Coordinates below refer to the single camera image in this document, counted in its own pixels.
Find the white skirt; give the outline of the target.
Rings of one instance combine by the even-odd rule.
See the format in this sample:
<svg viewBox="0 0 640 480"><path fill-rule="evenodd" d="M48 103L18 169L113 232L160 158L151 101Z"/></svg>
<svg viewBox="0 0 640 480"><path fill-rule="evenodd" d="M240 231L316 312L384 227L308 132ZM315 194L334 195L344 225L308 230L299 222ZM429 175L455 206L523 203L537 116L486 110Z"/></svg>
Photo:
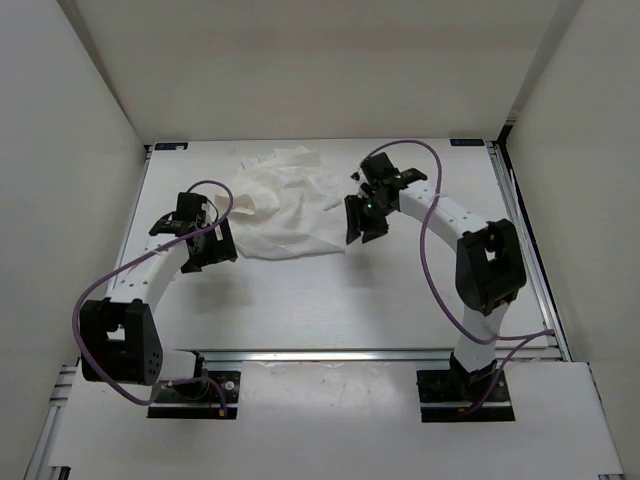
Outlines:
<svg viewBox="0 0 640 480"><path fill-rule="evenodd" d="M300 145L244 158L229 188L228 220L243 257L287 260L344 251L342 185L319 151Z"/></svg>

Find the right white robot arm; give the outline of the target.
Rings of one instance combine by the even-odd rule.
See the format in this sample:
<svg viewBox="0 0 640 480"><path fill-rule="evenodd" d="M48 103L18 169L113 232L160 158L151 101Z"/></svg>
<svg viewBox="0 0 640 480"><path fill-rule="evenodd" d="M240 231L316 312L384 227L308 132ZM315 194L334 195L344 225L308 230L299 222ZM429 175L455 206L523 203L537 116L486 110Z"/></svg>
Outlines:
<svg viewBox="0 0 640 480"><path fill-rule="evenodd" d="M436 192L416 169L360 182L345 197L346 243L367 243L388 233L387 217L402 213L423 223L420 242L431 232L455 254L455 288L464 305L451 354L449 387L460 399L480 393L496 369L495 344L508 307L526 284L515 226L507 219L485 220Z"/></svg>

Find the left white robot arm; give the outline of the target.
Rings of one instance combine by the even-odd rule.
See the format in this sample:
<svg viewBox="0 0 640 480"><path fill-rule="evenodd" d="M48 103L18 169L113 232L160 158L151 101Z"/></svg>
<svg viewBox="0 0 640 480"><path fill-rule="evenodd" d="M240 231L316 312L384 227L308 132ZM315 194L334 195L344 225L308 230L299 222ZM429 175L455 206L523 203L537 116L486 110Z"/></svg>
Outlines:
<svg viewBox="0 0 640 480"><path fill-rule="evenodd" d="M120 280L103 299L83 293L74 307L72 328L88 381L113 387L173 384L188 400L206 395L210 377L196 352L167 350L155 311L179 274L238 258L229 222L200 226L195 221L160 220L150 231L140 257L109 274Z"/></svg>

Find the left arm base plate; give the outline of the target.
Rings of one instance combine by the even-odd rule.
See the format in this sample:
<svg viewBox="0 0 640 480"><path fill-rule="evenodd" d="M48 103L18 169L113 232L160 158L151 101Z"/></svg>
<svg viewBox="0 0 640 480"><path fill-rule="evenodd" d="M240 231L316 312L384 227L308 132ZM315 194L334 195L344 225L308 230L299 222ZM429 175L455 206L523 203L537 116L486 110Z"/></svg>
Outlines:
<svg viewBox="0 0 640 480"><path fill-rule="evenodd" d="M213 370L211 383L179 385L163 390L147 408L149 419L164 420L235 420L241 390L239 370Z"/></svg>

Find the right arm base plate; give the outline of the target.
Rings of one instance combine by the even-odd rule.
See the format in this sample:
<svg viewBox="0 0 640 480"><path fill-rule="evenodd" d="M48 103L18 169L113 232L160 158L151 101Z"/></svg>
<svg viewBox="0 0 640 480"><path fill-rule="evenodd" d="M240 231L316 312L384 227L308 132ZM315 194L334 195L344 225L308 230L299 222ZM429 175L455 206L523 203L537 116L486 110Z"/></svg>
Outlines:
<svg viewBox="0 0 640 480"><path fill-rule="evenodd" d="M422 423L515 421L504 372L480 407L475 404L488 391L491 378L467 388L448 370L418 370L416 376Z"/></svg>

